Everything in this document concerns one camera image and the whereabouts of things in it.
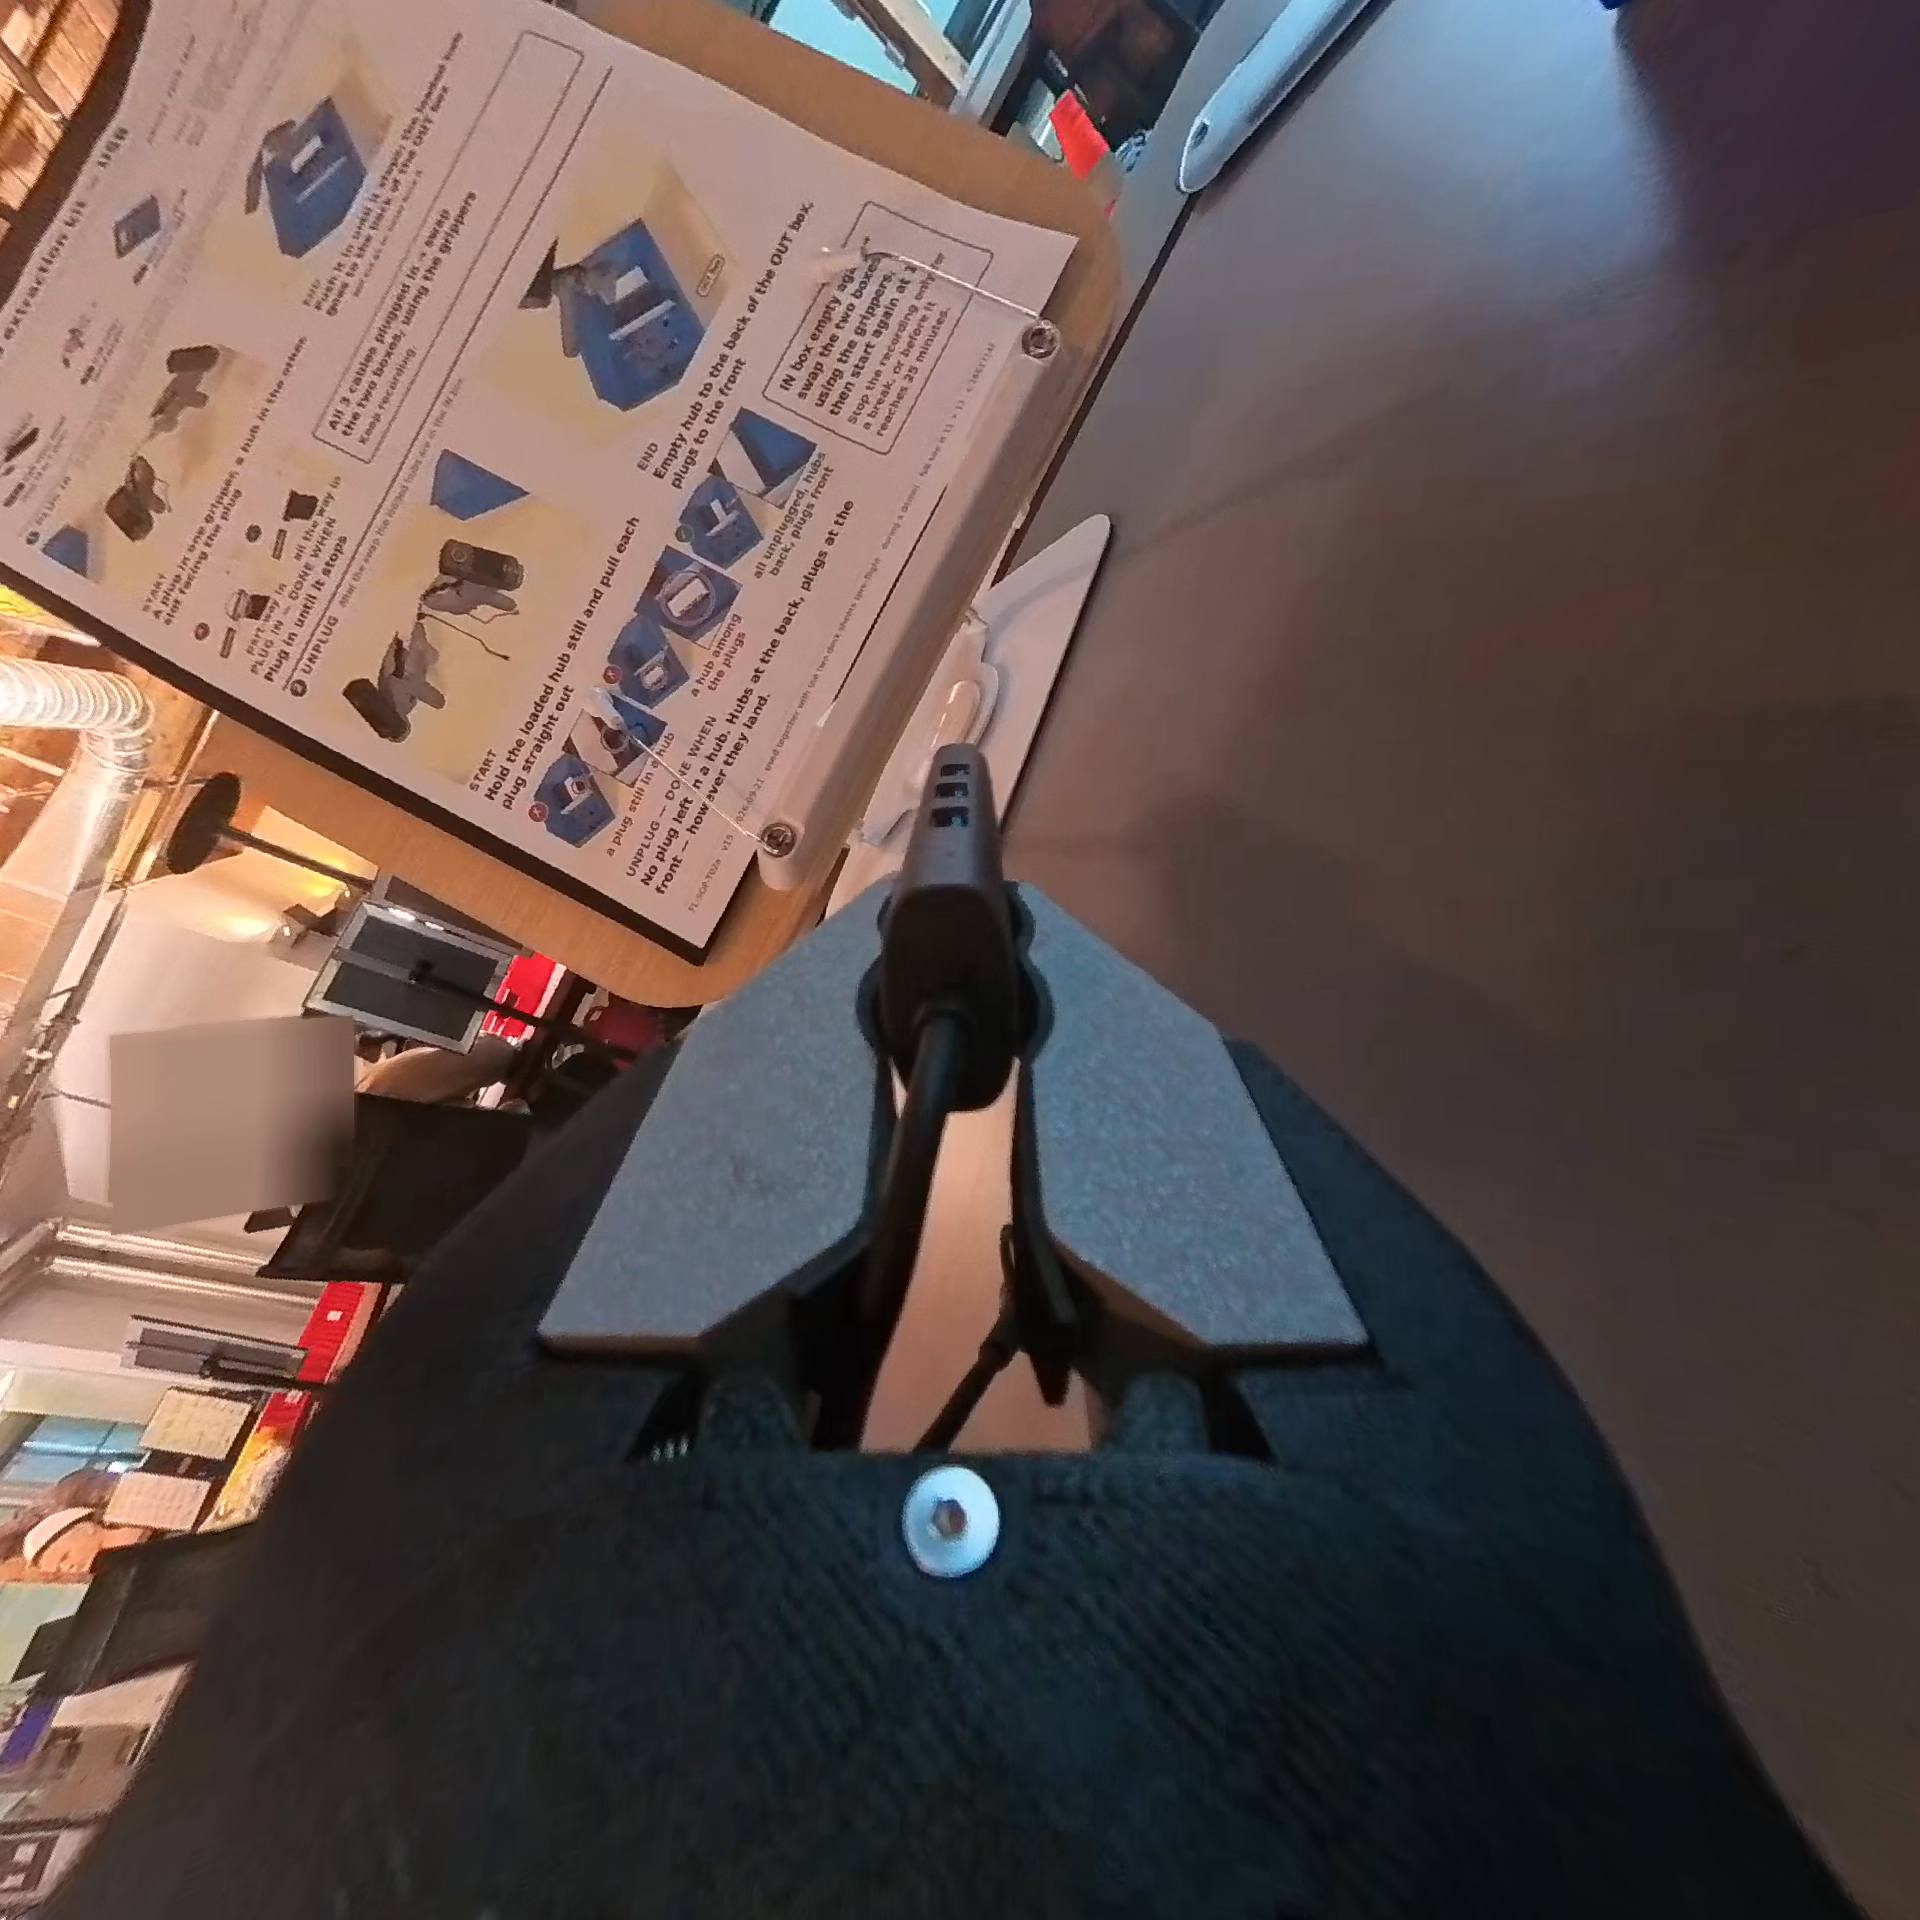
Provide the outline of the printed instruction sheet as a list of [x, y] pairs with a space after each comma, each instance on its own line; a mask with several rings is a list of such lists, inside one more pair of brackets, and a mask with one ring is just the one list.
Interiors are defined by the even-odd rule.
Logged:
[[1085, 283], [1070, 182], [710, 3], [114, 3], [4, 158], [4, 578], [701, 961]]

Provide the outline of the white sheet holder bar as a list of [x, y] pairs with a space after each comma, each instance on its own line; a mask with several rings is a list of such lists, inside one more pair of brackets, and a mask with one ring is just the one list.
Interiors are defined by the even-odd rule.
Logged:
[[755, 861], [773, 896], [816, 889], [834, 867], [961, 612], [1020, 526], [1078, 406], [1085, 368], [1060, 323], [1021, 325], [872, 625], [851, 662], [803, 698]]

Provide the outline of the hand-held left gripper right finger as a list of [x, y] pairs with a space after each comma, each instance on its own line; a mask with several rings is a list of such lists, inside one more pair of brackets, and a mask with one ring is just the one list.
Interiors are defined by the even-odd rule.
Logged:
[[1012, 1163], [1021, 1310], [1047, 1365], [1118, 1405], [1137, 1379], [1374, 1354], [1219, 1033], [1042, 890], [1012, 889], [1030, 1033]]

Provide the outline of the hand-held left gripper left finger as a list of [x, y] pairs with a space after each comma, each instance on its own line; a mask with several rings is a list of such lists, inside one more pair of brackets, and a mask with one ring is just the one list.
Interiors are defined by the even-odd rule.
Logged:
[[689, 1026], [540, 1317], [545, 1356], [824, 1388], [896, 1124], [867, 1011], [889, 890]]

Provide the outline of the white stand base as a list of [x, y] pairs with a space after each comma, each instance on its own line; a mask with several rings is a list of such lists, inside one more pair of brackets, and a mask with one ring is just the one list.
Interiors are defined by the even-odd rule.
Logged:
[[961, 612], [861, 814], [864, 846], [900, 846], [937, 749], [986, 755], [996, 806], [1018, 792], [1080, 614], [1111, 539], [1092, 514], [987, 587]]

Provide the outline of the grey usb hub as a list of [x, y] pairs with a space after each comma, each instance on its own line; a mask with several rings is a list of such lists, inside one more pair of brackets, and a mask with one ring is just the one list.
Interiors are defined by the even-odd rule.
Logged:
[[958, 1111], [995, 1103], [1043, 1023], [1028, 958], [1032, 919], [1004, 880], [983, 752], [930, 755], [904, 863], [879, 919], [876, 1039], [908, 1081], [923, 1028], [955, 1033]]

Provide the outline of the black office chair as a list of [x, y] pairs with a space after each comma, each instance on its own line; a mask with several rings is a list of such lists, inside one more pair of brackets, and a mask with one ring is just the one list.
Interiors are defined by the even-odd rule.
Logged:
[[340, 1187], [293, 1213], [260, 1276], [405, 1283], [516, 1171], [534, 1138], [526, 1111], [355, 1095]]

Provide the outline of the black round base stand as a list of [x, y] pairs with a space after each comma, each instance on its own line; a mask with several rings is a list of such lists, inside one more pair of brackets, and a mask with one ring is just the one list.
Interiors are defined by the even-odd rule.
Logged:
[[172, 833], [158, 855], [157, 872], [163, 876], [191, 876], [227, 852], [256, 852], [281, 866], [350, 889], [357, 896], [372, 890], [372, 879], [350, 872], [331, 859], [297, 851], [277, 839], [262, 838], [238, 825], [244, 798], [244, 782], [231, 770], [216, 770], [195, 784], [195, 795], [180, 807]]

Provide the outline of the metal equipment case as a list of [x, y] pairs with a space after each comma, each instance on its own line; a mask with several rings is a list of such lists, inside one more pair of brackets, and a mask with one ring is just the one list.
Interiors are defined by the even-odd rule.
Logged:
[[470, 1053], [516, 947], [384, 899], [359, 899], [299, 1001], [388, 1039]]

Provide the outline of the red box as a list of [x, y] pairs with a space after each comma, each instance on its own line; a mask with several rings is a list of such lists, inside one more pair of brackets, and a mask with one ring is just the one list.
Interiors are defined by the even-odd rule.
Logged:
[[364, 1278], [334, 1278], [322, 1286], [299, 1328], [299, 1362], [293, 1374], [299, 1390], [320, 1390], [344, 1370], [391, 1292], [391, 1283]]

